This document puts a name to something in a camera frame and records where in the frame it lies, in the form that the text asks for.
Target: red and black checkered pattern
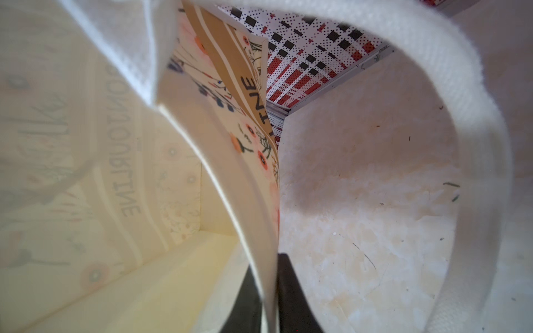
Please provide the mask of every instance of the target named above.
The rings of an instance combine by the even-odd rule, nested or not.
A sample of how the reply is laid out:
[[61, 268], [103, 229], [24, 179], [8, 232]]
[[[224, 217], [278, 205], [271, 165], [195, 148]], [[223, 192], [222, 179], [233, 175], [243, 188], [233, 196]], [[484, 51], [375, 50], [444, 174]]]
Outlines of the red and black checkered pattern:
[[[436, 6], [444, 0], [421, 0]], [[269, 39], [266, 97], [287, 108], [337, 75], [372, 56], [382, 40], [338, 22], [296, 14], [220, 6], [220, 10]]]

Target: brown stripe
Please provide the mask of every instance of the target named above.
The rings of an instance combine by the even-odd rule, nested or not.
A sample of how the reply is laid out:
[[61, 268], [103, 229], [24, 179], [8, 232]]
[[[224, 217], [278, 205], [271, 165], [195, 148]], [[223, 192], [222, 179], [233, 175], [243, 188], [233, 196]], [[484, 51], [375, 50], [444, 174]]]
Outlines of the brown stripe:
[[279, 95], [281, 95], [281, 91], [276, 90], [276, 92], [273, 93], [272, 96], [270, 96], [269, 100], [271, 100], [272, 102], [275, 102], [276, 99], [278, 99]]
[[[270, 135], [273, 132], [272, 132], [272, 126], [270, 125], [270, 121], [268, 120], [268, 117], [267, 117], [266, 108], [256, 110], [257, 95], [254, 95], [254, 93], [255, 92], [259, 93], [259, 91], [244, 89], [244, 85], [248, 85], [248, 81], [246, 81], [246, 78], [248, 78], [251, 83], [254, 78], [254, 75], [250, 71], [247, 63], [245, 62], [245, 59], [243, 59], [243, 56], [240, 54], [239, 50], [236, 49], [236, 47], [240, 47], [240, 45], [235, 44], [235, 42], [229, 35], [228, 30], [226, 28], [227, 25], [224, 22], [222, 22], [221, 20], [219, 20], [217, 17], [213, 16], [206, 10], [200, 9], [202, 17], [205, 21], [205, 24], [207, 28], [209, 29], [209, 32], [211, 33], [213, 38], [217, 41], [217, 44], [219, 45], [225, 58], [230, 64], [230, 68], [228, 69], [226, 65], [224, 64], [224, 61], [222, 60], [221, 55], [218, 53], [215, 46], [211, 42], [210, 38], [207, 36], [203, 26], [201, 25], [195, 6], [187, 1], [183, 1], [183, 8], [185, 9], [187, 18], [189, 19], [198, 38], [201, 40], [202, 45], [204, 46], [204, 49], [208, 53], [213, 65], [217, 69], [217, 72], [219, 73], [220, 78], [226, 85], [226, 88], [231, 93], [231, 95], [236, 99], [237, 103], [241, 107], [245, 105], [244, 103], [248, 104], [253, 114], [250, 115], [247, 108], [243, 108], [244, 111], [251, 118], [256, 119], [257, 123], [259, 124], [259, 126], [265, 133], [266, 137], [268, 138], [270, 144], [272, 145], [272, 149], [274, 151], [274, 160], [278, 161], [278, 153], [276, 149], [276, 144], [275, 144], [274, 138]], [[240, 86], [235, 86], [229, 74], [229, 70], [231, 70], [234, 73], [237, 80], [239, 80], [241, 77], [243, 78], [244, 80], [243, 88], [241, 88]], [[239, 89], [243, 93], [243, 95], [245, 96], [245, 101], [243, 101], [240, 98], [240, 95], [237, 89]], [[260, 95], [259, 95], [259, 98], [260, 98], [259, 105], [262, 105], [264, 107], [265, 103], [262, 100]]]

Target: shopping bag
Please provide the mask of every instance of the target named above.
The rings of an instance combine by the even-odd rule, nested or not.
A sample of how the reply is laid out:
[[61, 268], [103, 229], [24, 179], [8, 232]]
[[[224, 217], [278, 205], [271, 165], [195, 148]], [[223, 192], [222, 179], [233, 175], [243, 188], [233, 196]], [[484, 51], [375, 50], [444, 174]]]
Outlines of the shopping bag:
[[202, 311], [217, 329], [250, 252], [271, 275], [257, 286], [272, 316], [265, 39], [180, 4], [151, 109], [58, 4], [1, 6], [0, 330], [187, 332]]

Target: red square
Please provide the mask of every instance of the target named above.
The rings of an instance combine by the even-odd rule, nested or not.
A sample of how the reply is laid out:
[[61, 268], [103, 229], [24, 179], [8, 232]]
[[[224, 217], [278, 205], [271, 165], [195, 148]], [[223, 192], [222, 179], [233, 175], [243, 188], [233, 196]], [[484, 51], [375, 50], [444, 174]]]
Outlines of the red square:
[[294, 104], [298, 103], [300, 100], [294, 100], [289, 105], [287, 105], [288, 108], [292, 108]]
[[283, 105], [283, 103], [287, 102], [287, 100], [288, 100], [289, 98], [290, 98], [289, 95], [285, 95], [285, 96], [283, 96], [283, 97], [279, 100], [278, 104]]
[[280, 77], [282, 77], [283, 74], [285, 74], [285, 72], [287, 71], [287, 69], [289, 69], [289, 67], [290, 67], [290, 65], [287, 65], [287, 66], [285, 67], [285, 69], [284, 69], [284, 70], [281, 72], [281, 74], [278, 76], [278, 79], [279, 79]]
[[274, 60], [272, 60], [270, 65], [268, 65], [268, 67], [266, 68], [266, 72], [268, 74], [274, 73], [276, 68], [278, 68], [279, 64], [281, 64], [281, 59], [280, 58], [274, 58]]
[[288, 85], [291, 85], [297, 78], [299, 78], [300, 74], [299, 70], [295, 70], [286, 80], [285, 83]]
[[275, 93], [273, 93], [272, 96], [270, 96], [269, 100], [271, 100], [272, 102], [275, 102], [276, 99], [279, 97], [279, 95], [281, 95], [281, 91], [279, 90], [276, 90]]
[[298, 83], [294, 85], [294, 87], [296, 89], [301, 89], [307, 82], [309, 82], [310, 79], [311, 78], [309, 76], [305, 75], [300, 81], [298, 81]]
[[305, 91], [305, 94], [306, 94], [306, 95], [309, 95], [310, 93], [312, 93], [313, 91], [315, 91], [316, 89], [318, 89], [318, 87], [320, 87], [320, 83], [317, 82], [317, 83], [313, 84], [313, 86], [312, 86], [311, 88], [307, 89], [307, 90]]
[[366, 43], [365, 45], [363, 45], [363, 50], [365, 50], [366, 53], [370, 53], [370, 52], [372, 52], [374, 49], [375, 49], [375, 47], [374, 47], [374, 45], [372, 45], [371, 42], [368, 42], [368, 43]]
[[352, 58], [355, 61], [359, 61], [359, 60], [361, 60], [361, 58], [363, 58], [363, 56], [361, 55], [361, 53], [359, 53], [359, 51], [356, 51], [354, 54], [352, 54]]

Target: dark mark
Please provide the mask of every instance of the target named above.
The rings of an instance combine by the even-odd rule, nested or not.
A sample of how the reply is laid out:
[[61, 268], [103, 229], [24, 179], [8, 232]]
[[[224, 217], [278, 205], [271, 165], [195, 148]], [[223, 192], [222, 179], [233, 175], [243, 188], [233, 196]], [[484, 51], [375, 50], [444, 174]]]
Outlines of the dark mark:
[[363, 298], [367, 297], [368, 295], [370, 295], [374, 290], [376, 290], [377, 288], [379, 288], [381, 286], [381, 282], [383, 281], [383, 277], [385, 276], [385, 273], [387, 272], [387, 269], [389, 269], [389, 264], [387, 264], [387, 267], [385, 267], [385, 272], [383, 272], [383, 274], [381, 275], [381, 279], [379, 279], [379, 283], [377, 284], [376, 287], [374, 287], [369, 293], [367, 293]]
[[370, 260], [370, 258], [365, 254], [365, 257], [367, 257], [368, 261], [370, 261], [370, 264], [372, 264], [372, 266], [374, 266], [374, 269], [376, 270], [377, 272], [377, 268], [376, 268], [376, 265], [374, 265], [374, 263], [372, 262], [372, 260]]
[[450, 186], [453, 186], [453, 187], [456, 187], [456, 188], [460, 188], [461, 186], [457, 185], [456, 183], [452, 183], [452, 182], [444, 182], [442, 183], [442, 185], [450, 185]]

